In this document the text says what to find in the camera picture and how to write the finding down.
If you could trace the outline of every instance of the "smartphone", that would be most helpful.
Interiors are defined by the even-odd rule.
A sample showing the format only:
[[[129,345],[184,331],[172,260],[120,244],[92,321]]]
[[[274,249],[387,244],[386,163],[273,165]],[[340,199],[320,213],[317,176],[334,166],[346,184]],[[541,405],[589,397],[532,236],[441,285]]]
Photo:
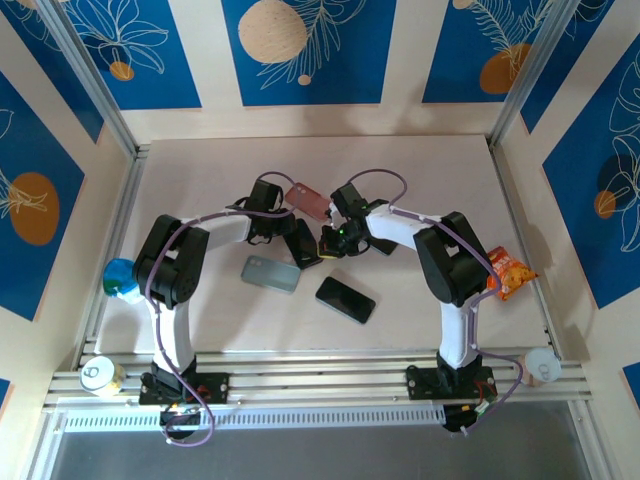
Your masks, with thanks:
[[[300,269],[294,265],[251,255],[244,264],[241,278],[252,285],[293,293],[300,280]]]
[[[383,240],[381,238],[371,238],[369,239],[369,244],[375,251],[387,257],[391,255],[398,246],[396,242],[392,242],[391,240]]]
[[[298,210],[321,223],[326,222],[329,218],[327,210],[329,210],[331,200],[307,187],[304,183],[296,183],[296,186],[291,187],[286,193],[284,199],[290,205],[295,205],[297,199]]]
[[[316,292],[316,298],[328,307],[364,325],[376,302],[333,277],[327,277]]]
[[[285,235],[284,241],[300,270],[322,262],[322,258],[318,256],[318,243],[302,218],[296,220],[295,231]]]

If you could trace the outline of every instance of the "white can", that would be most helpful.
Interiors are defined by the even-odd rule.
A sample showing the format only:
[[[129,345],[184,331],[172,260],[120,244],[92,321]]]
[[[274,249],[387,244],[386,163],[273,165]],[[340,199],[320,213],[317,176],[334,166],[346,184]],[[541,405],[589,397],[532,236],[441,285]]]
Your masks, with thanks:
[[[548,348],[532,348],[518,361],[524,369],[522,383],[530,387],[539,387],[544,383],[555,382],[562,374],[560,360]]]
[[[111,397],[122,390],[125,378],[126,372],[121,365],[100,356],[92,358],[82,367],[80,385],[94,395]]]

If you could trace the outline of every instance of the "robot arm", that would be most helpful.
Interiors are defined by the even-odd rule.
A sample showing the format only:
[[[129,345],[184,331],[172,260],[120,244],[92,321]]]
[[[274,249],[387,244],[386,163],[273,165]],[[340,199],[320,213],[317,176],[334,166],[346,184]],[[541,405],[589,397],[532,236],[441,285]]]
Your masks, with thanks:
[[[251,231],[251,218],[246,215],[234,215],[229,217],[220,217],[213,220],[203,222],[198,227],[198,236],[204,235],[200,232],[208,233],[208,240],[204,252],[209,252],[214,248],[221,247],[228,243],[244,242],[247,240]],[[190,285],[194,280],[186,279],[183,282],[183,289],[190,289]],[[180,371],[184,372],[195,360],[195,352],[191,346],[189,338],[189,302],[178,303],[175,308],[170,309],[163,302],[160,302],[160,335],[164,339],[165,352],[171,363]],[[146,302],[149,308],[151,318],[155,318],[156,312],[151,303]],[[160,353],[157,345],[157,335],[155,334],[156,322],[154,326],[154,342],[155,354],[153,362],[160,369],[170,372],[171,369],[164,357]]]
[[[323,227],[318,247],[321,255],[360,255],[366,251],[360,249],[361,244],[373,239],[403,245],[417,252],[429,290],[440,301],[442,342],[438,367],[407,370],[407,378],[414,377],[408,382],[410,397],[414,398],[412,393],[419,390],[416,385],[422,382],[421,399],[473,398],[475,382],[492,375],[490,369],[482,367],[482,357],[469,344],[474,336],[471,329],[475,328],[471,303],[485,290],[489,272],[467,247],[490,262],[469,222],[458,212],[444,217],[427,216],[389,208],[383,200],[369,203],[351,183],[336,190],[331,199],[332,210],[337,210],[346,222],[338,228]]]
[[[433,222],[442,221],[442,217],[428,216]],[[412,250],[418,251],[421,256],[423,268],[425,269],[425,276],[427,276],[427,282],[429,282],[428,273],[433,270],[432,262],[430,261],[430,255],[428,253],[428,247],[425,246],[424,238],[429,234],[435,234],[433,228],[425,226],[425,224],[419,220],[412,218],[402,217],[392,213],[387,205],[380,205],[373,209],[366,217],[367,230],[369,234],[374,238],[390,240],[399,245],[403,245]],[[432,279],[432,289],[447,289],[446,286],[437,284],[437,279]],[[477,356],[477,354],[469,348],[469,307],[468,302],[465,302],[462,306],[458,306],[454,303],[440,301],[440,310],[442,313],[442,341],[440,343],[440,357],[449,366],[454,369],[466,367]]]
[[[286,215],[284,209],[274,210],[277,199],[282,196],[280,187],[258,180],[249,197],[223,211],[233,212],[233,215],[219,216],[201,222],[197,227],[187,228],[183,227],[187,220],[183,222],[169,215],[158,217],[133,267],[141,292],[145,292],[151,270],[166,243],[179,228],[184,230],[162,258],[150,286],[151,297],[160,308],[160,321],[153,322],[155,353],[151,374],[145,374],[142,378],[145,397],[141,396],[141,404],[181,403],[189,398],[188,391],[175,377],[167,359],[189,385],[194,388],[206,386],[210,375],[196,372],[197,362],[189,337],[188,316],[189,300],[198,286],[204,257],[210,250],[228,243],[245,240],[252,243],[258,237],[268,243],[274,236],[293,232],[296,225],[293,214]],[[279,218],[265,218],[256,215],[256,212],[281,215]],[[151,317],[155,319],[155,306],[148,301],[147,306]],[[160,328],[164,355],[158,345],[156,325]]]

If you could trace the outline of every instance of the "leaf drawing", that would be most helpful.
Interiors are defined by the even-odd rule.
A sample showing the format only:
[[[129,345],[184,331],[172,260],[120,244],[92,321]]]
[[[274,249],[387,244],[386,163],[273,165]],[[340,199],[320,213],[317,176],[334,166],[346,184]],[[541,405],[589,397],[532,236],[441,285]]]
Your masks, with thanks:
[[[313,78],[323,65],[331,60],[332,51],[340,51],[338,27],[358,15],[367,0],[347,12],[346,6],[355,0],[293,0],[289,5],[304,23],[306,41],[304,48],[293,58],[277,63],[263,63],[258,76],[265,77],[261,90],[279,80],[291,83],[300,77]]]
[[[469,9],[476,14],[480,32],[495,44],[495,50],[502,52],[519,42],[521,26],[509,0],[475,0]]]
[[[640,51],[626,69],[609,116],[617,172],[596,198],[596,213],[621,213],[623,253],[640,248]]]
[[[0,109],[0,140],[11,128],[11,120],[14,112],[7,109]],[[42,204],[47,198],[47,194],[29,195],[19,188],[16,188],[0,170],[0,218],[4,218],[12,209],[20,211],[20,207],[29,207],[41,212],[46,212],[47,207]]]
[[[70,0],[63,6],[101,70],[122,81],[133,78],[133,65],[164,73],[153,47],[165,43],[169,31],[138,20],[138,0]]]
[[[9,11],[16,17],[22,26],[36,40],[41,41],[51,50],[60,52],[60,47],[51,36],[51,32],[44,24],[42,17],[35,8],[31,8],[18,0],[2,0]]]
[[[600,0],[599,3],[593,5],[593,1],[589,3],[580,2],[576,11],[573,13],[573,18],[564,29],[564,32],[572,39],[575,40],[578,30],[578,24],[581,22],[592,23],[600,19],[609,0]]]

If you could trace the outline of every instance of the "phone screen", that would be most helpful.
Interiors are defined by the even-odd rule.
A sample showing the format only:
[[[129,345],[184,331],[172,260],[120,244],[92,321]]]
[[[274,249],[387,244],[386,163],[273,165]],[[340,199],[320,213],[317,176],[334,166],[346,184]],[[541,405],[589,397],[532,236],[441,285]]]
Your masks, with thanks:
[[[376,307],[369,297],[348,287],[333,277],[327,277],[316,292],[316,298],[329,307],[344,313],[356,322],[365,324]]]
[[[296,220],[295,231],[285,235],[284,241],[300,270],[322,262],[318,256],[318,243],[303,219]]]

